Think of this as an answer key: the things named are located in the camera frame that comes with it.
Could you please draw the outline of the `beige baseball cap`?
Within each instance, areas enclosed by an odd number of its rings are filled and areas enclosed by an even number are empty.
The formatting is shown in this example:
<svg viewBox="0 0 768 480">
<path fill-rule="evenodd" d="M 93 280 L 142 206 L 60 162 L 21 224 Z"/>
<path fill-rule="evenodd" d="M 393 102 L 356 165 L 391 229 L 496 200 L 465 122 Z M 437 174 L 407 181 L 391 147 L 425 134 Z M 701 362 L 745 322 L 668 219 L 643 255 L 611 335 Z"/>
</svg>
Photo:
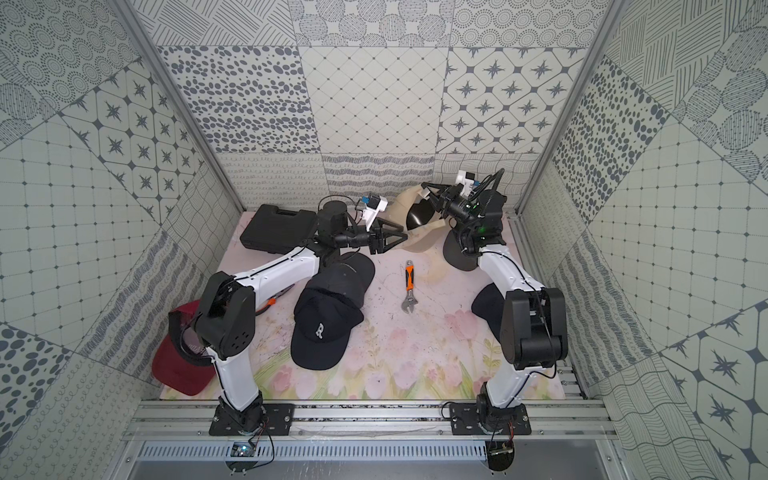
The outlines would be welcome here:
<svg viewBox="0 0 768 480">
<path fill-rule="evenodd" d="M 420 185 L 407 188 L 388 202 L 382 214 L 384 219 L 401 225 L 407 233 L 407 240 L 397 246 L 399 250 L 425 252 L 441 246 L 449 233 L 448 221 L 440 218 L 421 192 Z"/>
</svg>

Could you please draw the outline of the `dark grey baseball cap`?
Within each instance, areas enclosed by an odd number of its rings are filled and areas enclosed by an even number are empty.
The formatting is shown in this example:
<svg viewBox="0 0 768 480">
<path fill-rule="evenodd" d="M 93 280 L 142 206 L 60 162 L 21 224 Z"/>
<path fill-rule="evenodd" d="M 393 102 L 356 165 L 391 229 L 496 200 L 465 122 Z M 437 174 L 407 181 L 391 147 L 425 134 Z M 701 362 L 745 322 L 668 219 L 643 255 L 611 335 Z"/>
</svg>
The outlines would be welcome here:
<svg viewBox="0 0 768 480">
<path fill-rule="evenodd" d="M 445 261 L 455 269 L 471 272 L 478 267 L 476 257 L 468 256 L 462 251 L 455 231 L 450 230 L 443 243 L 442 254 Z"/>
</svg>

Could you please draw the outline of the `black cap with white logo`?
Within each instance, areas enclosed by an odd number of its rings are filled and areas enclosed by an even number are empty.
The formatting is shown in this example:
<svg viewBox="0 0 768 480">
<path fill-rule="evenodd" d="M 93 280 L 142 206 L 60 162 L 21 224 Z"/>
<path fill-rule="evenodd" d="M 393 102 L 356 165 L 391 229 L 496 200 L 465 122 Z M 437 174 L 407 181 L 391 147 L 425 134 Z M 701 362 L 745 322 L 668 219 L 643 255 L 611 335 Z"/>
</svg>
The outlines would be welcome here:
<svg viewBox="0 0 768 480">
<path fill-rule="evenodd" d="M 299 367 L 312 371 L 336 366 L 352 330 L 364 320 L 361 309 L 347 297 L 310 288 L 300 294 L 293 315 L 291 358 Z"/>
</svg>

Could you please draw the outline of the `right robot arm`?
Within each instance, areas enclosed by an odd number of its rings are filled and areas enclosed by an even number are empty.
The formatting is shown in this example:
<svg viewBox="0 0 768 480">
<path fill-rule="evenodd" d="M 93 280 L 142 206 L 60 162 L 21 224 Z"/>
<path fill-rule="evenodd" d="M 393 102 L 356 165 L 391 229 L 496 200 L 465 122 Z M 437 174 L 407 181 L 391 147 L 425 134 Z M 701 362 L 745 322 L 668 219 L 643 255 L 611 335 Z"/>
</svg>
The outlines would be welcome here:
<svg viewBox="0 0 768 480">
<path fill-rule="evenodd" d="M 491 280 L 475 298 L 476 316 L 497 326 L 504 360 L 477 396 L 479 425 L 488 433 L 528 432 L 522 395 L 535 376 L 552 379 L 568 353 L 565 301 L 528 274 L 503 239 L 505 196 L 481 183 L 469 188 L 424 182 L 425 199 L 443 218 L 455 221 L 449 235 L 458 254 L 474 259 Z"/>
</svg>

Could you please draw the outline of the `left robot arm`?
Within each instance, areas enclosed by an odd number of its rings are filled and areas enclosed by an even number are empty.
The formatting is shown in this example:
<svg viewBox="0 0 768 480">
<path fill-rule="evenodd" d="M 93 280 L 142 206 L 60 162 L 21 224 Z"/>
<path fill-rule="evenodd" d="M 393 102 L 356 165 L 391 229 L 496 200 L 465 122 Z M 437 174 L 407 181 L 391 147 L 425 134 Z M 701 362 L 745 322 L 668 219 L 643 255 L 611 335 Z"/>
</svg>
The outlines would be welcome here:
<svg viewBox="0 0 768 480">
<path fill-rule="evenodd" d="M 241 242 L 275 254 L 275 260 L 210 277 L 192 320 L 222 387 L 210 435 L 289 433 L 294 407 L 265 405 L 248 349 L 256 338 L 257 317 L 295 284 L 305 288 L 293 310 L 294 363 L 320 371 L 342 359 L 352 330 L 364 320 L 364 297 L 375 276 L 374 263 L 360 249 L 367 248 L 370 255 L 386 253 L 408 238 L 401 225 L 379 217 L 384 198 L 366 197 L 363 205 L 361 225 L 343 201 L 329 201 L 318 212 L 264 205 Z"/>
</svg>

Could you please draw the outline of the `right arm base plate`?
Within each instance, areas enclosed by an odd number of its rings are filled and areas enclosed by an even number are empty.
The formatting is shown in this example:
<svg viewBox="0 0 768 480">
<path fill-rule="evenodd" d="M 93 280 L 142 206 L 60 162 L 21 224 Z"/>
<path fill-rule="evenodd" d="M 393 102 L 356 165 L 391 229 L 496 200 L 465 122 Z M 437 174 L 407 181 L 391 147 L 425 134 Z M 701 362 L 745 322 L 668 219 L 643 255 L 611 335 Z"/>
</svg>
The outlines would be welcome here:
<svg viewBox="0 0 768 480">
<path fill-rule="evenodd" d="M 486 407 L 477 403 L 447 402 L 447 418 L 456 436 L 530 435 L 532 427 L 524 404 L 511 408 Z"/>
</svg>

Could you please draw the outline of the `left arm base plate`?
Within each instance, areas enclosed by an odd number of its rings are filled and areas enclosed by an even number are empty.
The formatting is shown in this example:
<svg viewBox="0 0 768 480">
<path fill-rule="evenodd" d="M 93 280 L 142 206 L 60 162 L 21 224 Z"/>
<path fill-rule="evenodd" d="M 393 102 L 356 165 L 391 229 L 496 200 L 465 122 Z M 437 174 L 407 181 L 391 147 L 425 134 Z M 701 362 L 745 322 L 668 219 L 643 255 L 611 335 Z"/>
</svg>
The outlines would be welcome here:
<svg viewBox="0 0 768 480">
<path fill-rule="evenodd" d="M 220 399 L 208 433 L 214 437 L 251 436 L 264 428 L 271 436 L 288 436 L 294 412 L 294 404 L 258 402 L 238 411 Z"/>
</svg>

